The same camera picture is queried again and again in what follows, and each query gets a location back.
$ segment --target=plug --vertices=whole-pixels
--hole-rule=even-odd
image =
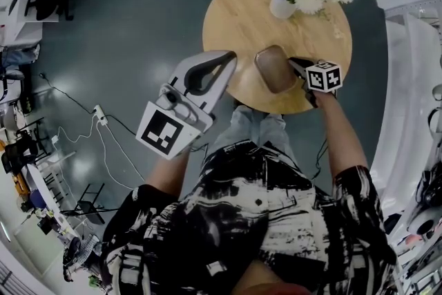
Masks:
[[[98,122],[100,122],[102,126],[106,126],[108,124],[108,119],[104,116],[104,112],[99,104],[94,107],[93,112],[94,116],[98,118]]]

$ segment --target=round wooden table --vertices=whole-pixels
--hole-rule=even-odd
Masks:
[[[352,34],[341,6],[326,4],[325,16],[296,11],[288,20],[274,17],[270,0],[212,0],[204,19],[204,50],[232,50],[238,66],[227,92],[243,104],[269,113],[299,113],[312,108],[301,89],[303,80],[273,94],[255,65],[261,50],[279,45],[287,57],[325,59],[347,74],[352,60]]]

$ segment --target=patterned shirt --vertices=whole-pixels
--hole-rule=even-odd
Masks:
[[[248,140],[210,155],[181,202],[134,190],[104,242],[116,294],[229,294],[254,259],[316,294],[385,294],[396,263],[365,167],[336,176],[330,197],[270,143]]]

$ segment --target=floor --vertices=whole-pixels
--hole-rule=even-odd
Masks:
[[[202,24],[211,0],[76,0],[72,22],[48,23],[41,54],[33,73],[45,73],[52,85],[66,91],[92,110],[100,104],[136,131],[147,101],[157,97],[175,65],[202,51]],[[361,139],[369,162],[373,160],[381,129],[387,85],[387,37],[383,12],[375,0],[354,0],[343,7],[353,37],[353,57],[339,101]],[[49,134],[62,126],[71,139],[88,135],[91,118],[61,93],[48,90],[33,77],[37,106],[32,117],[44,116]],[[233,99],[225,94],[215,109],[218,123],[202,138],[212,142],[229,125]],[[286,115],[294,153],[303,171],[313,175],[316,154],[324,139],[320,111]],[[142,175],[153,168],[157,156],[142,146],[115,121],[109,123],[117,139]],[[141,180],[112,140],[100,129],[108,166],[113,176],[129,186]],[[64,164],[64,175],[78,198],[88,183],[106,186],[99,201],[118,207],[128,189],[115,184],[103,163],[104,151],[97,131],[89,139],[70,143],[62,134],[57,147],[77,154]],[[193,153],[184,190],[188,193],[198,178],[202,152]],[[330,192],[327,156],[316,184]],[[104,216],[109,220],[111,214]]]

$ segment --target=flower vase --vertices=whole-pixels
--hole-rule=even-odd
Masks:
[[[288,19],[295,10],[295,4],[291,4],[287,0],[270,1],[270,12],[279,19]]]

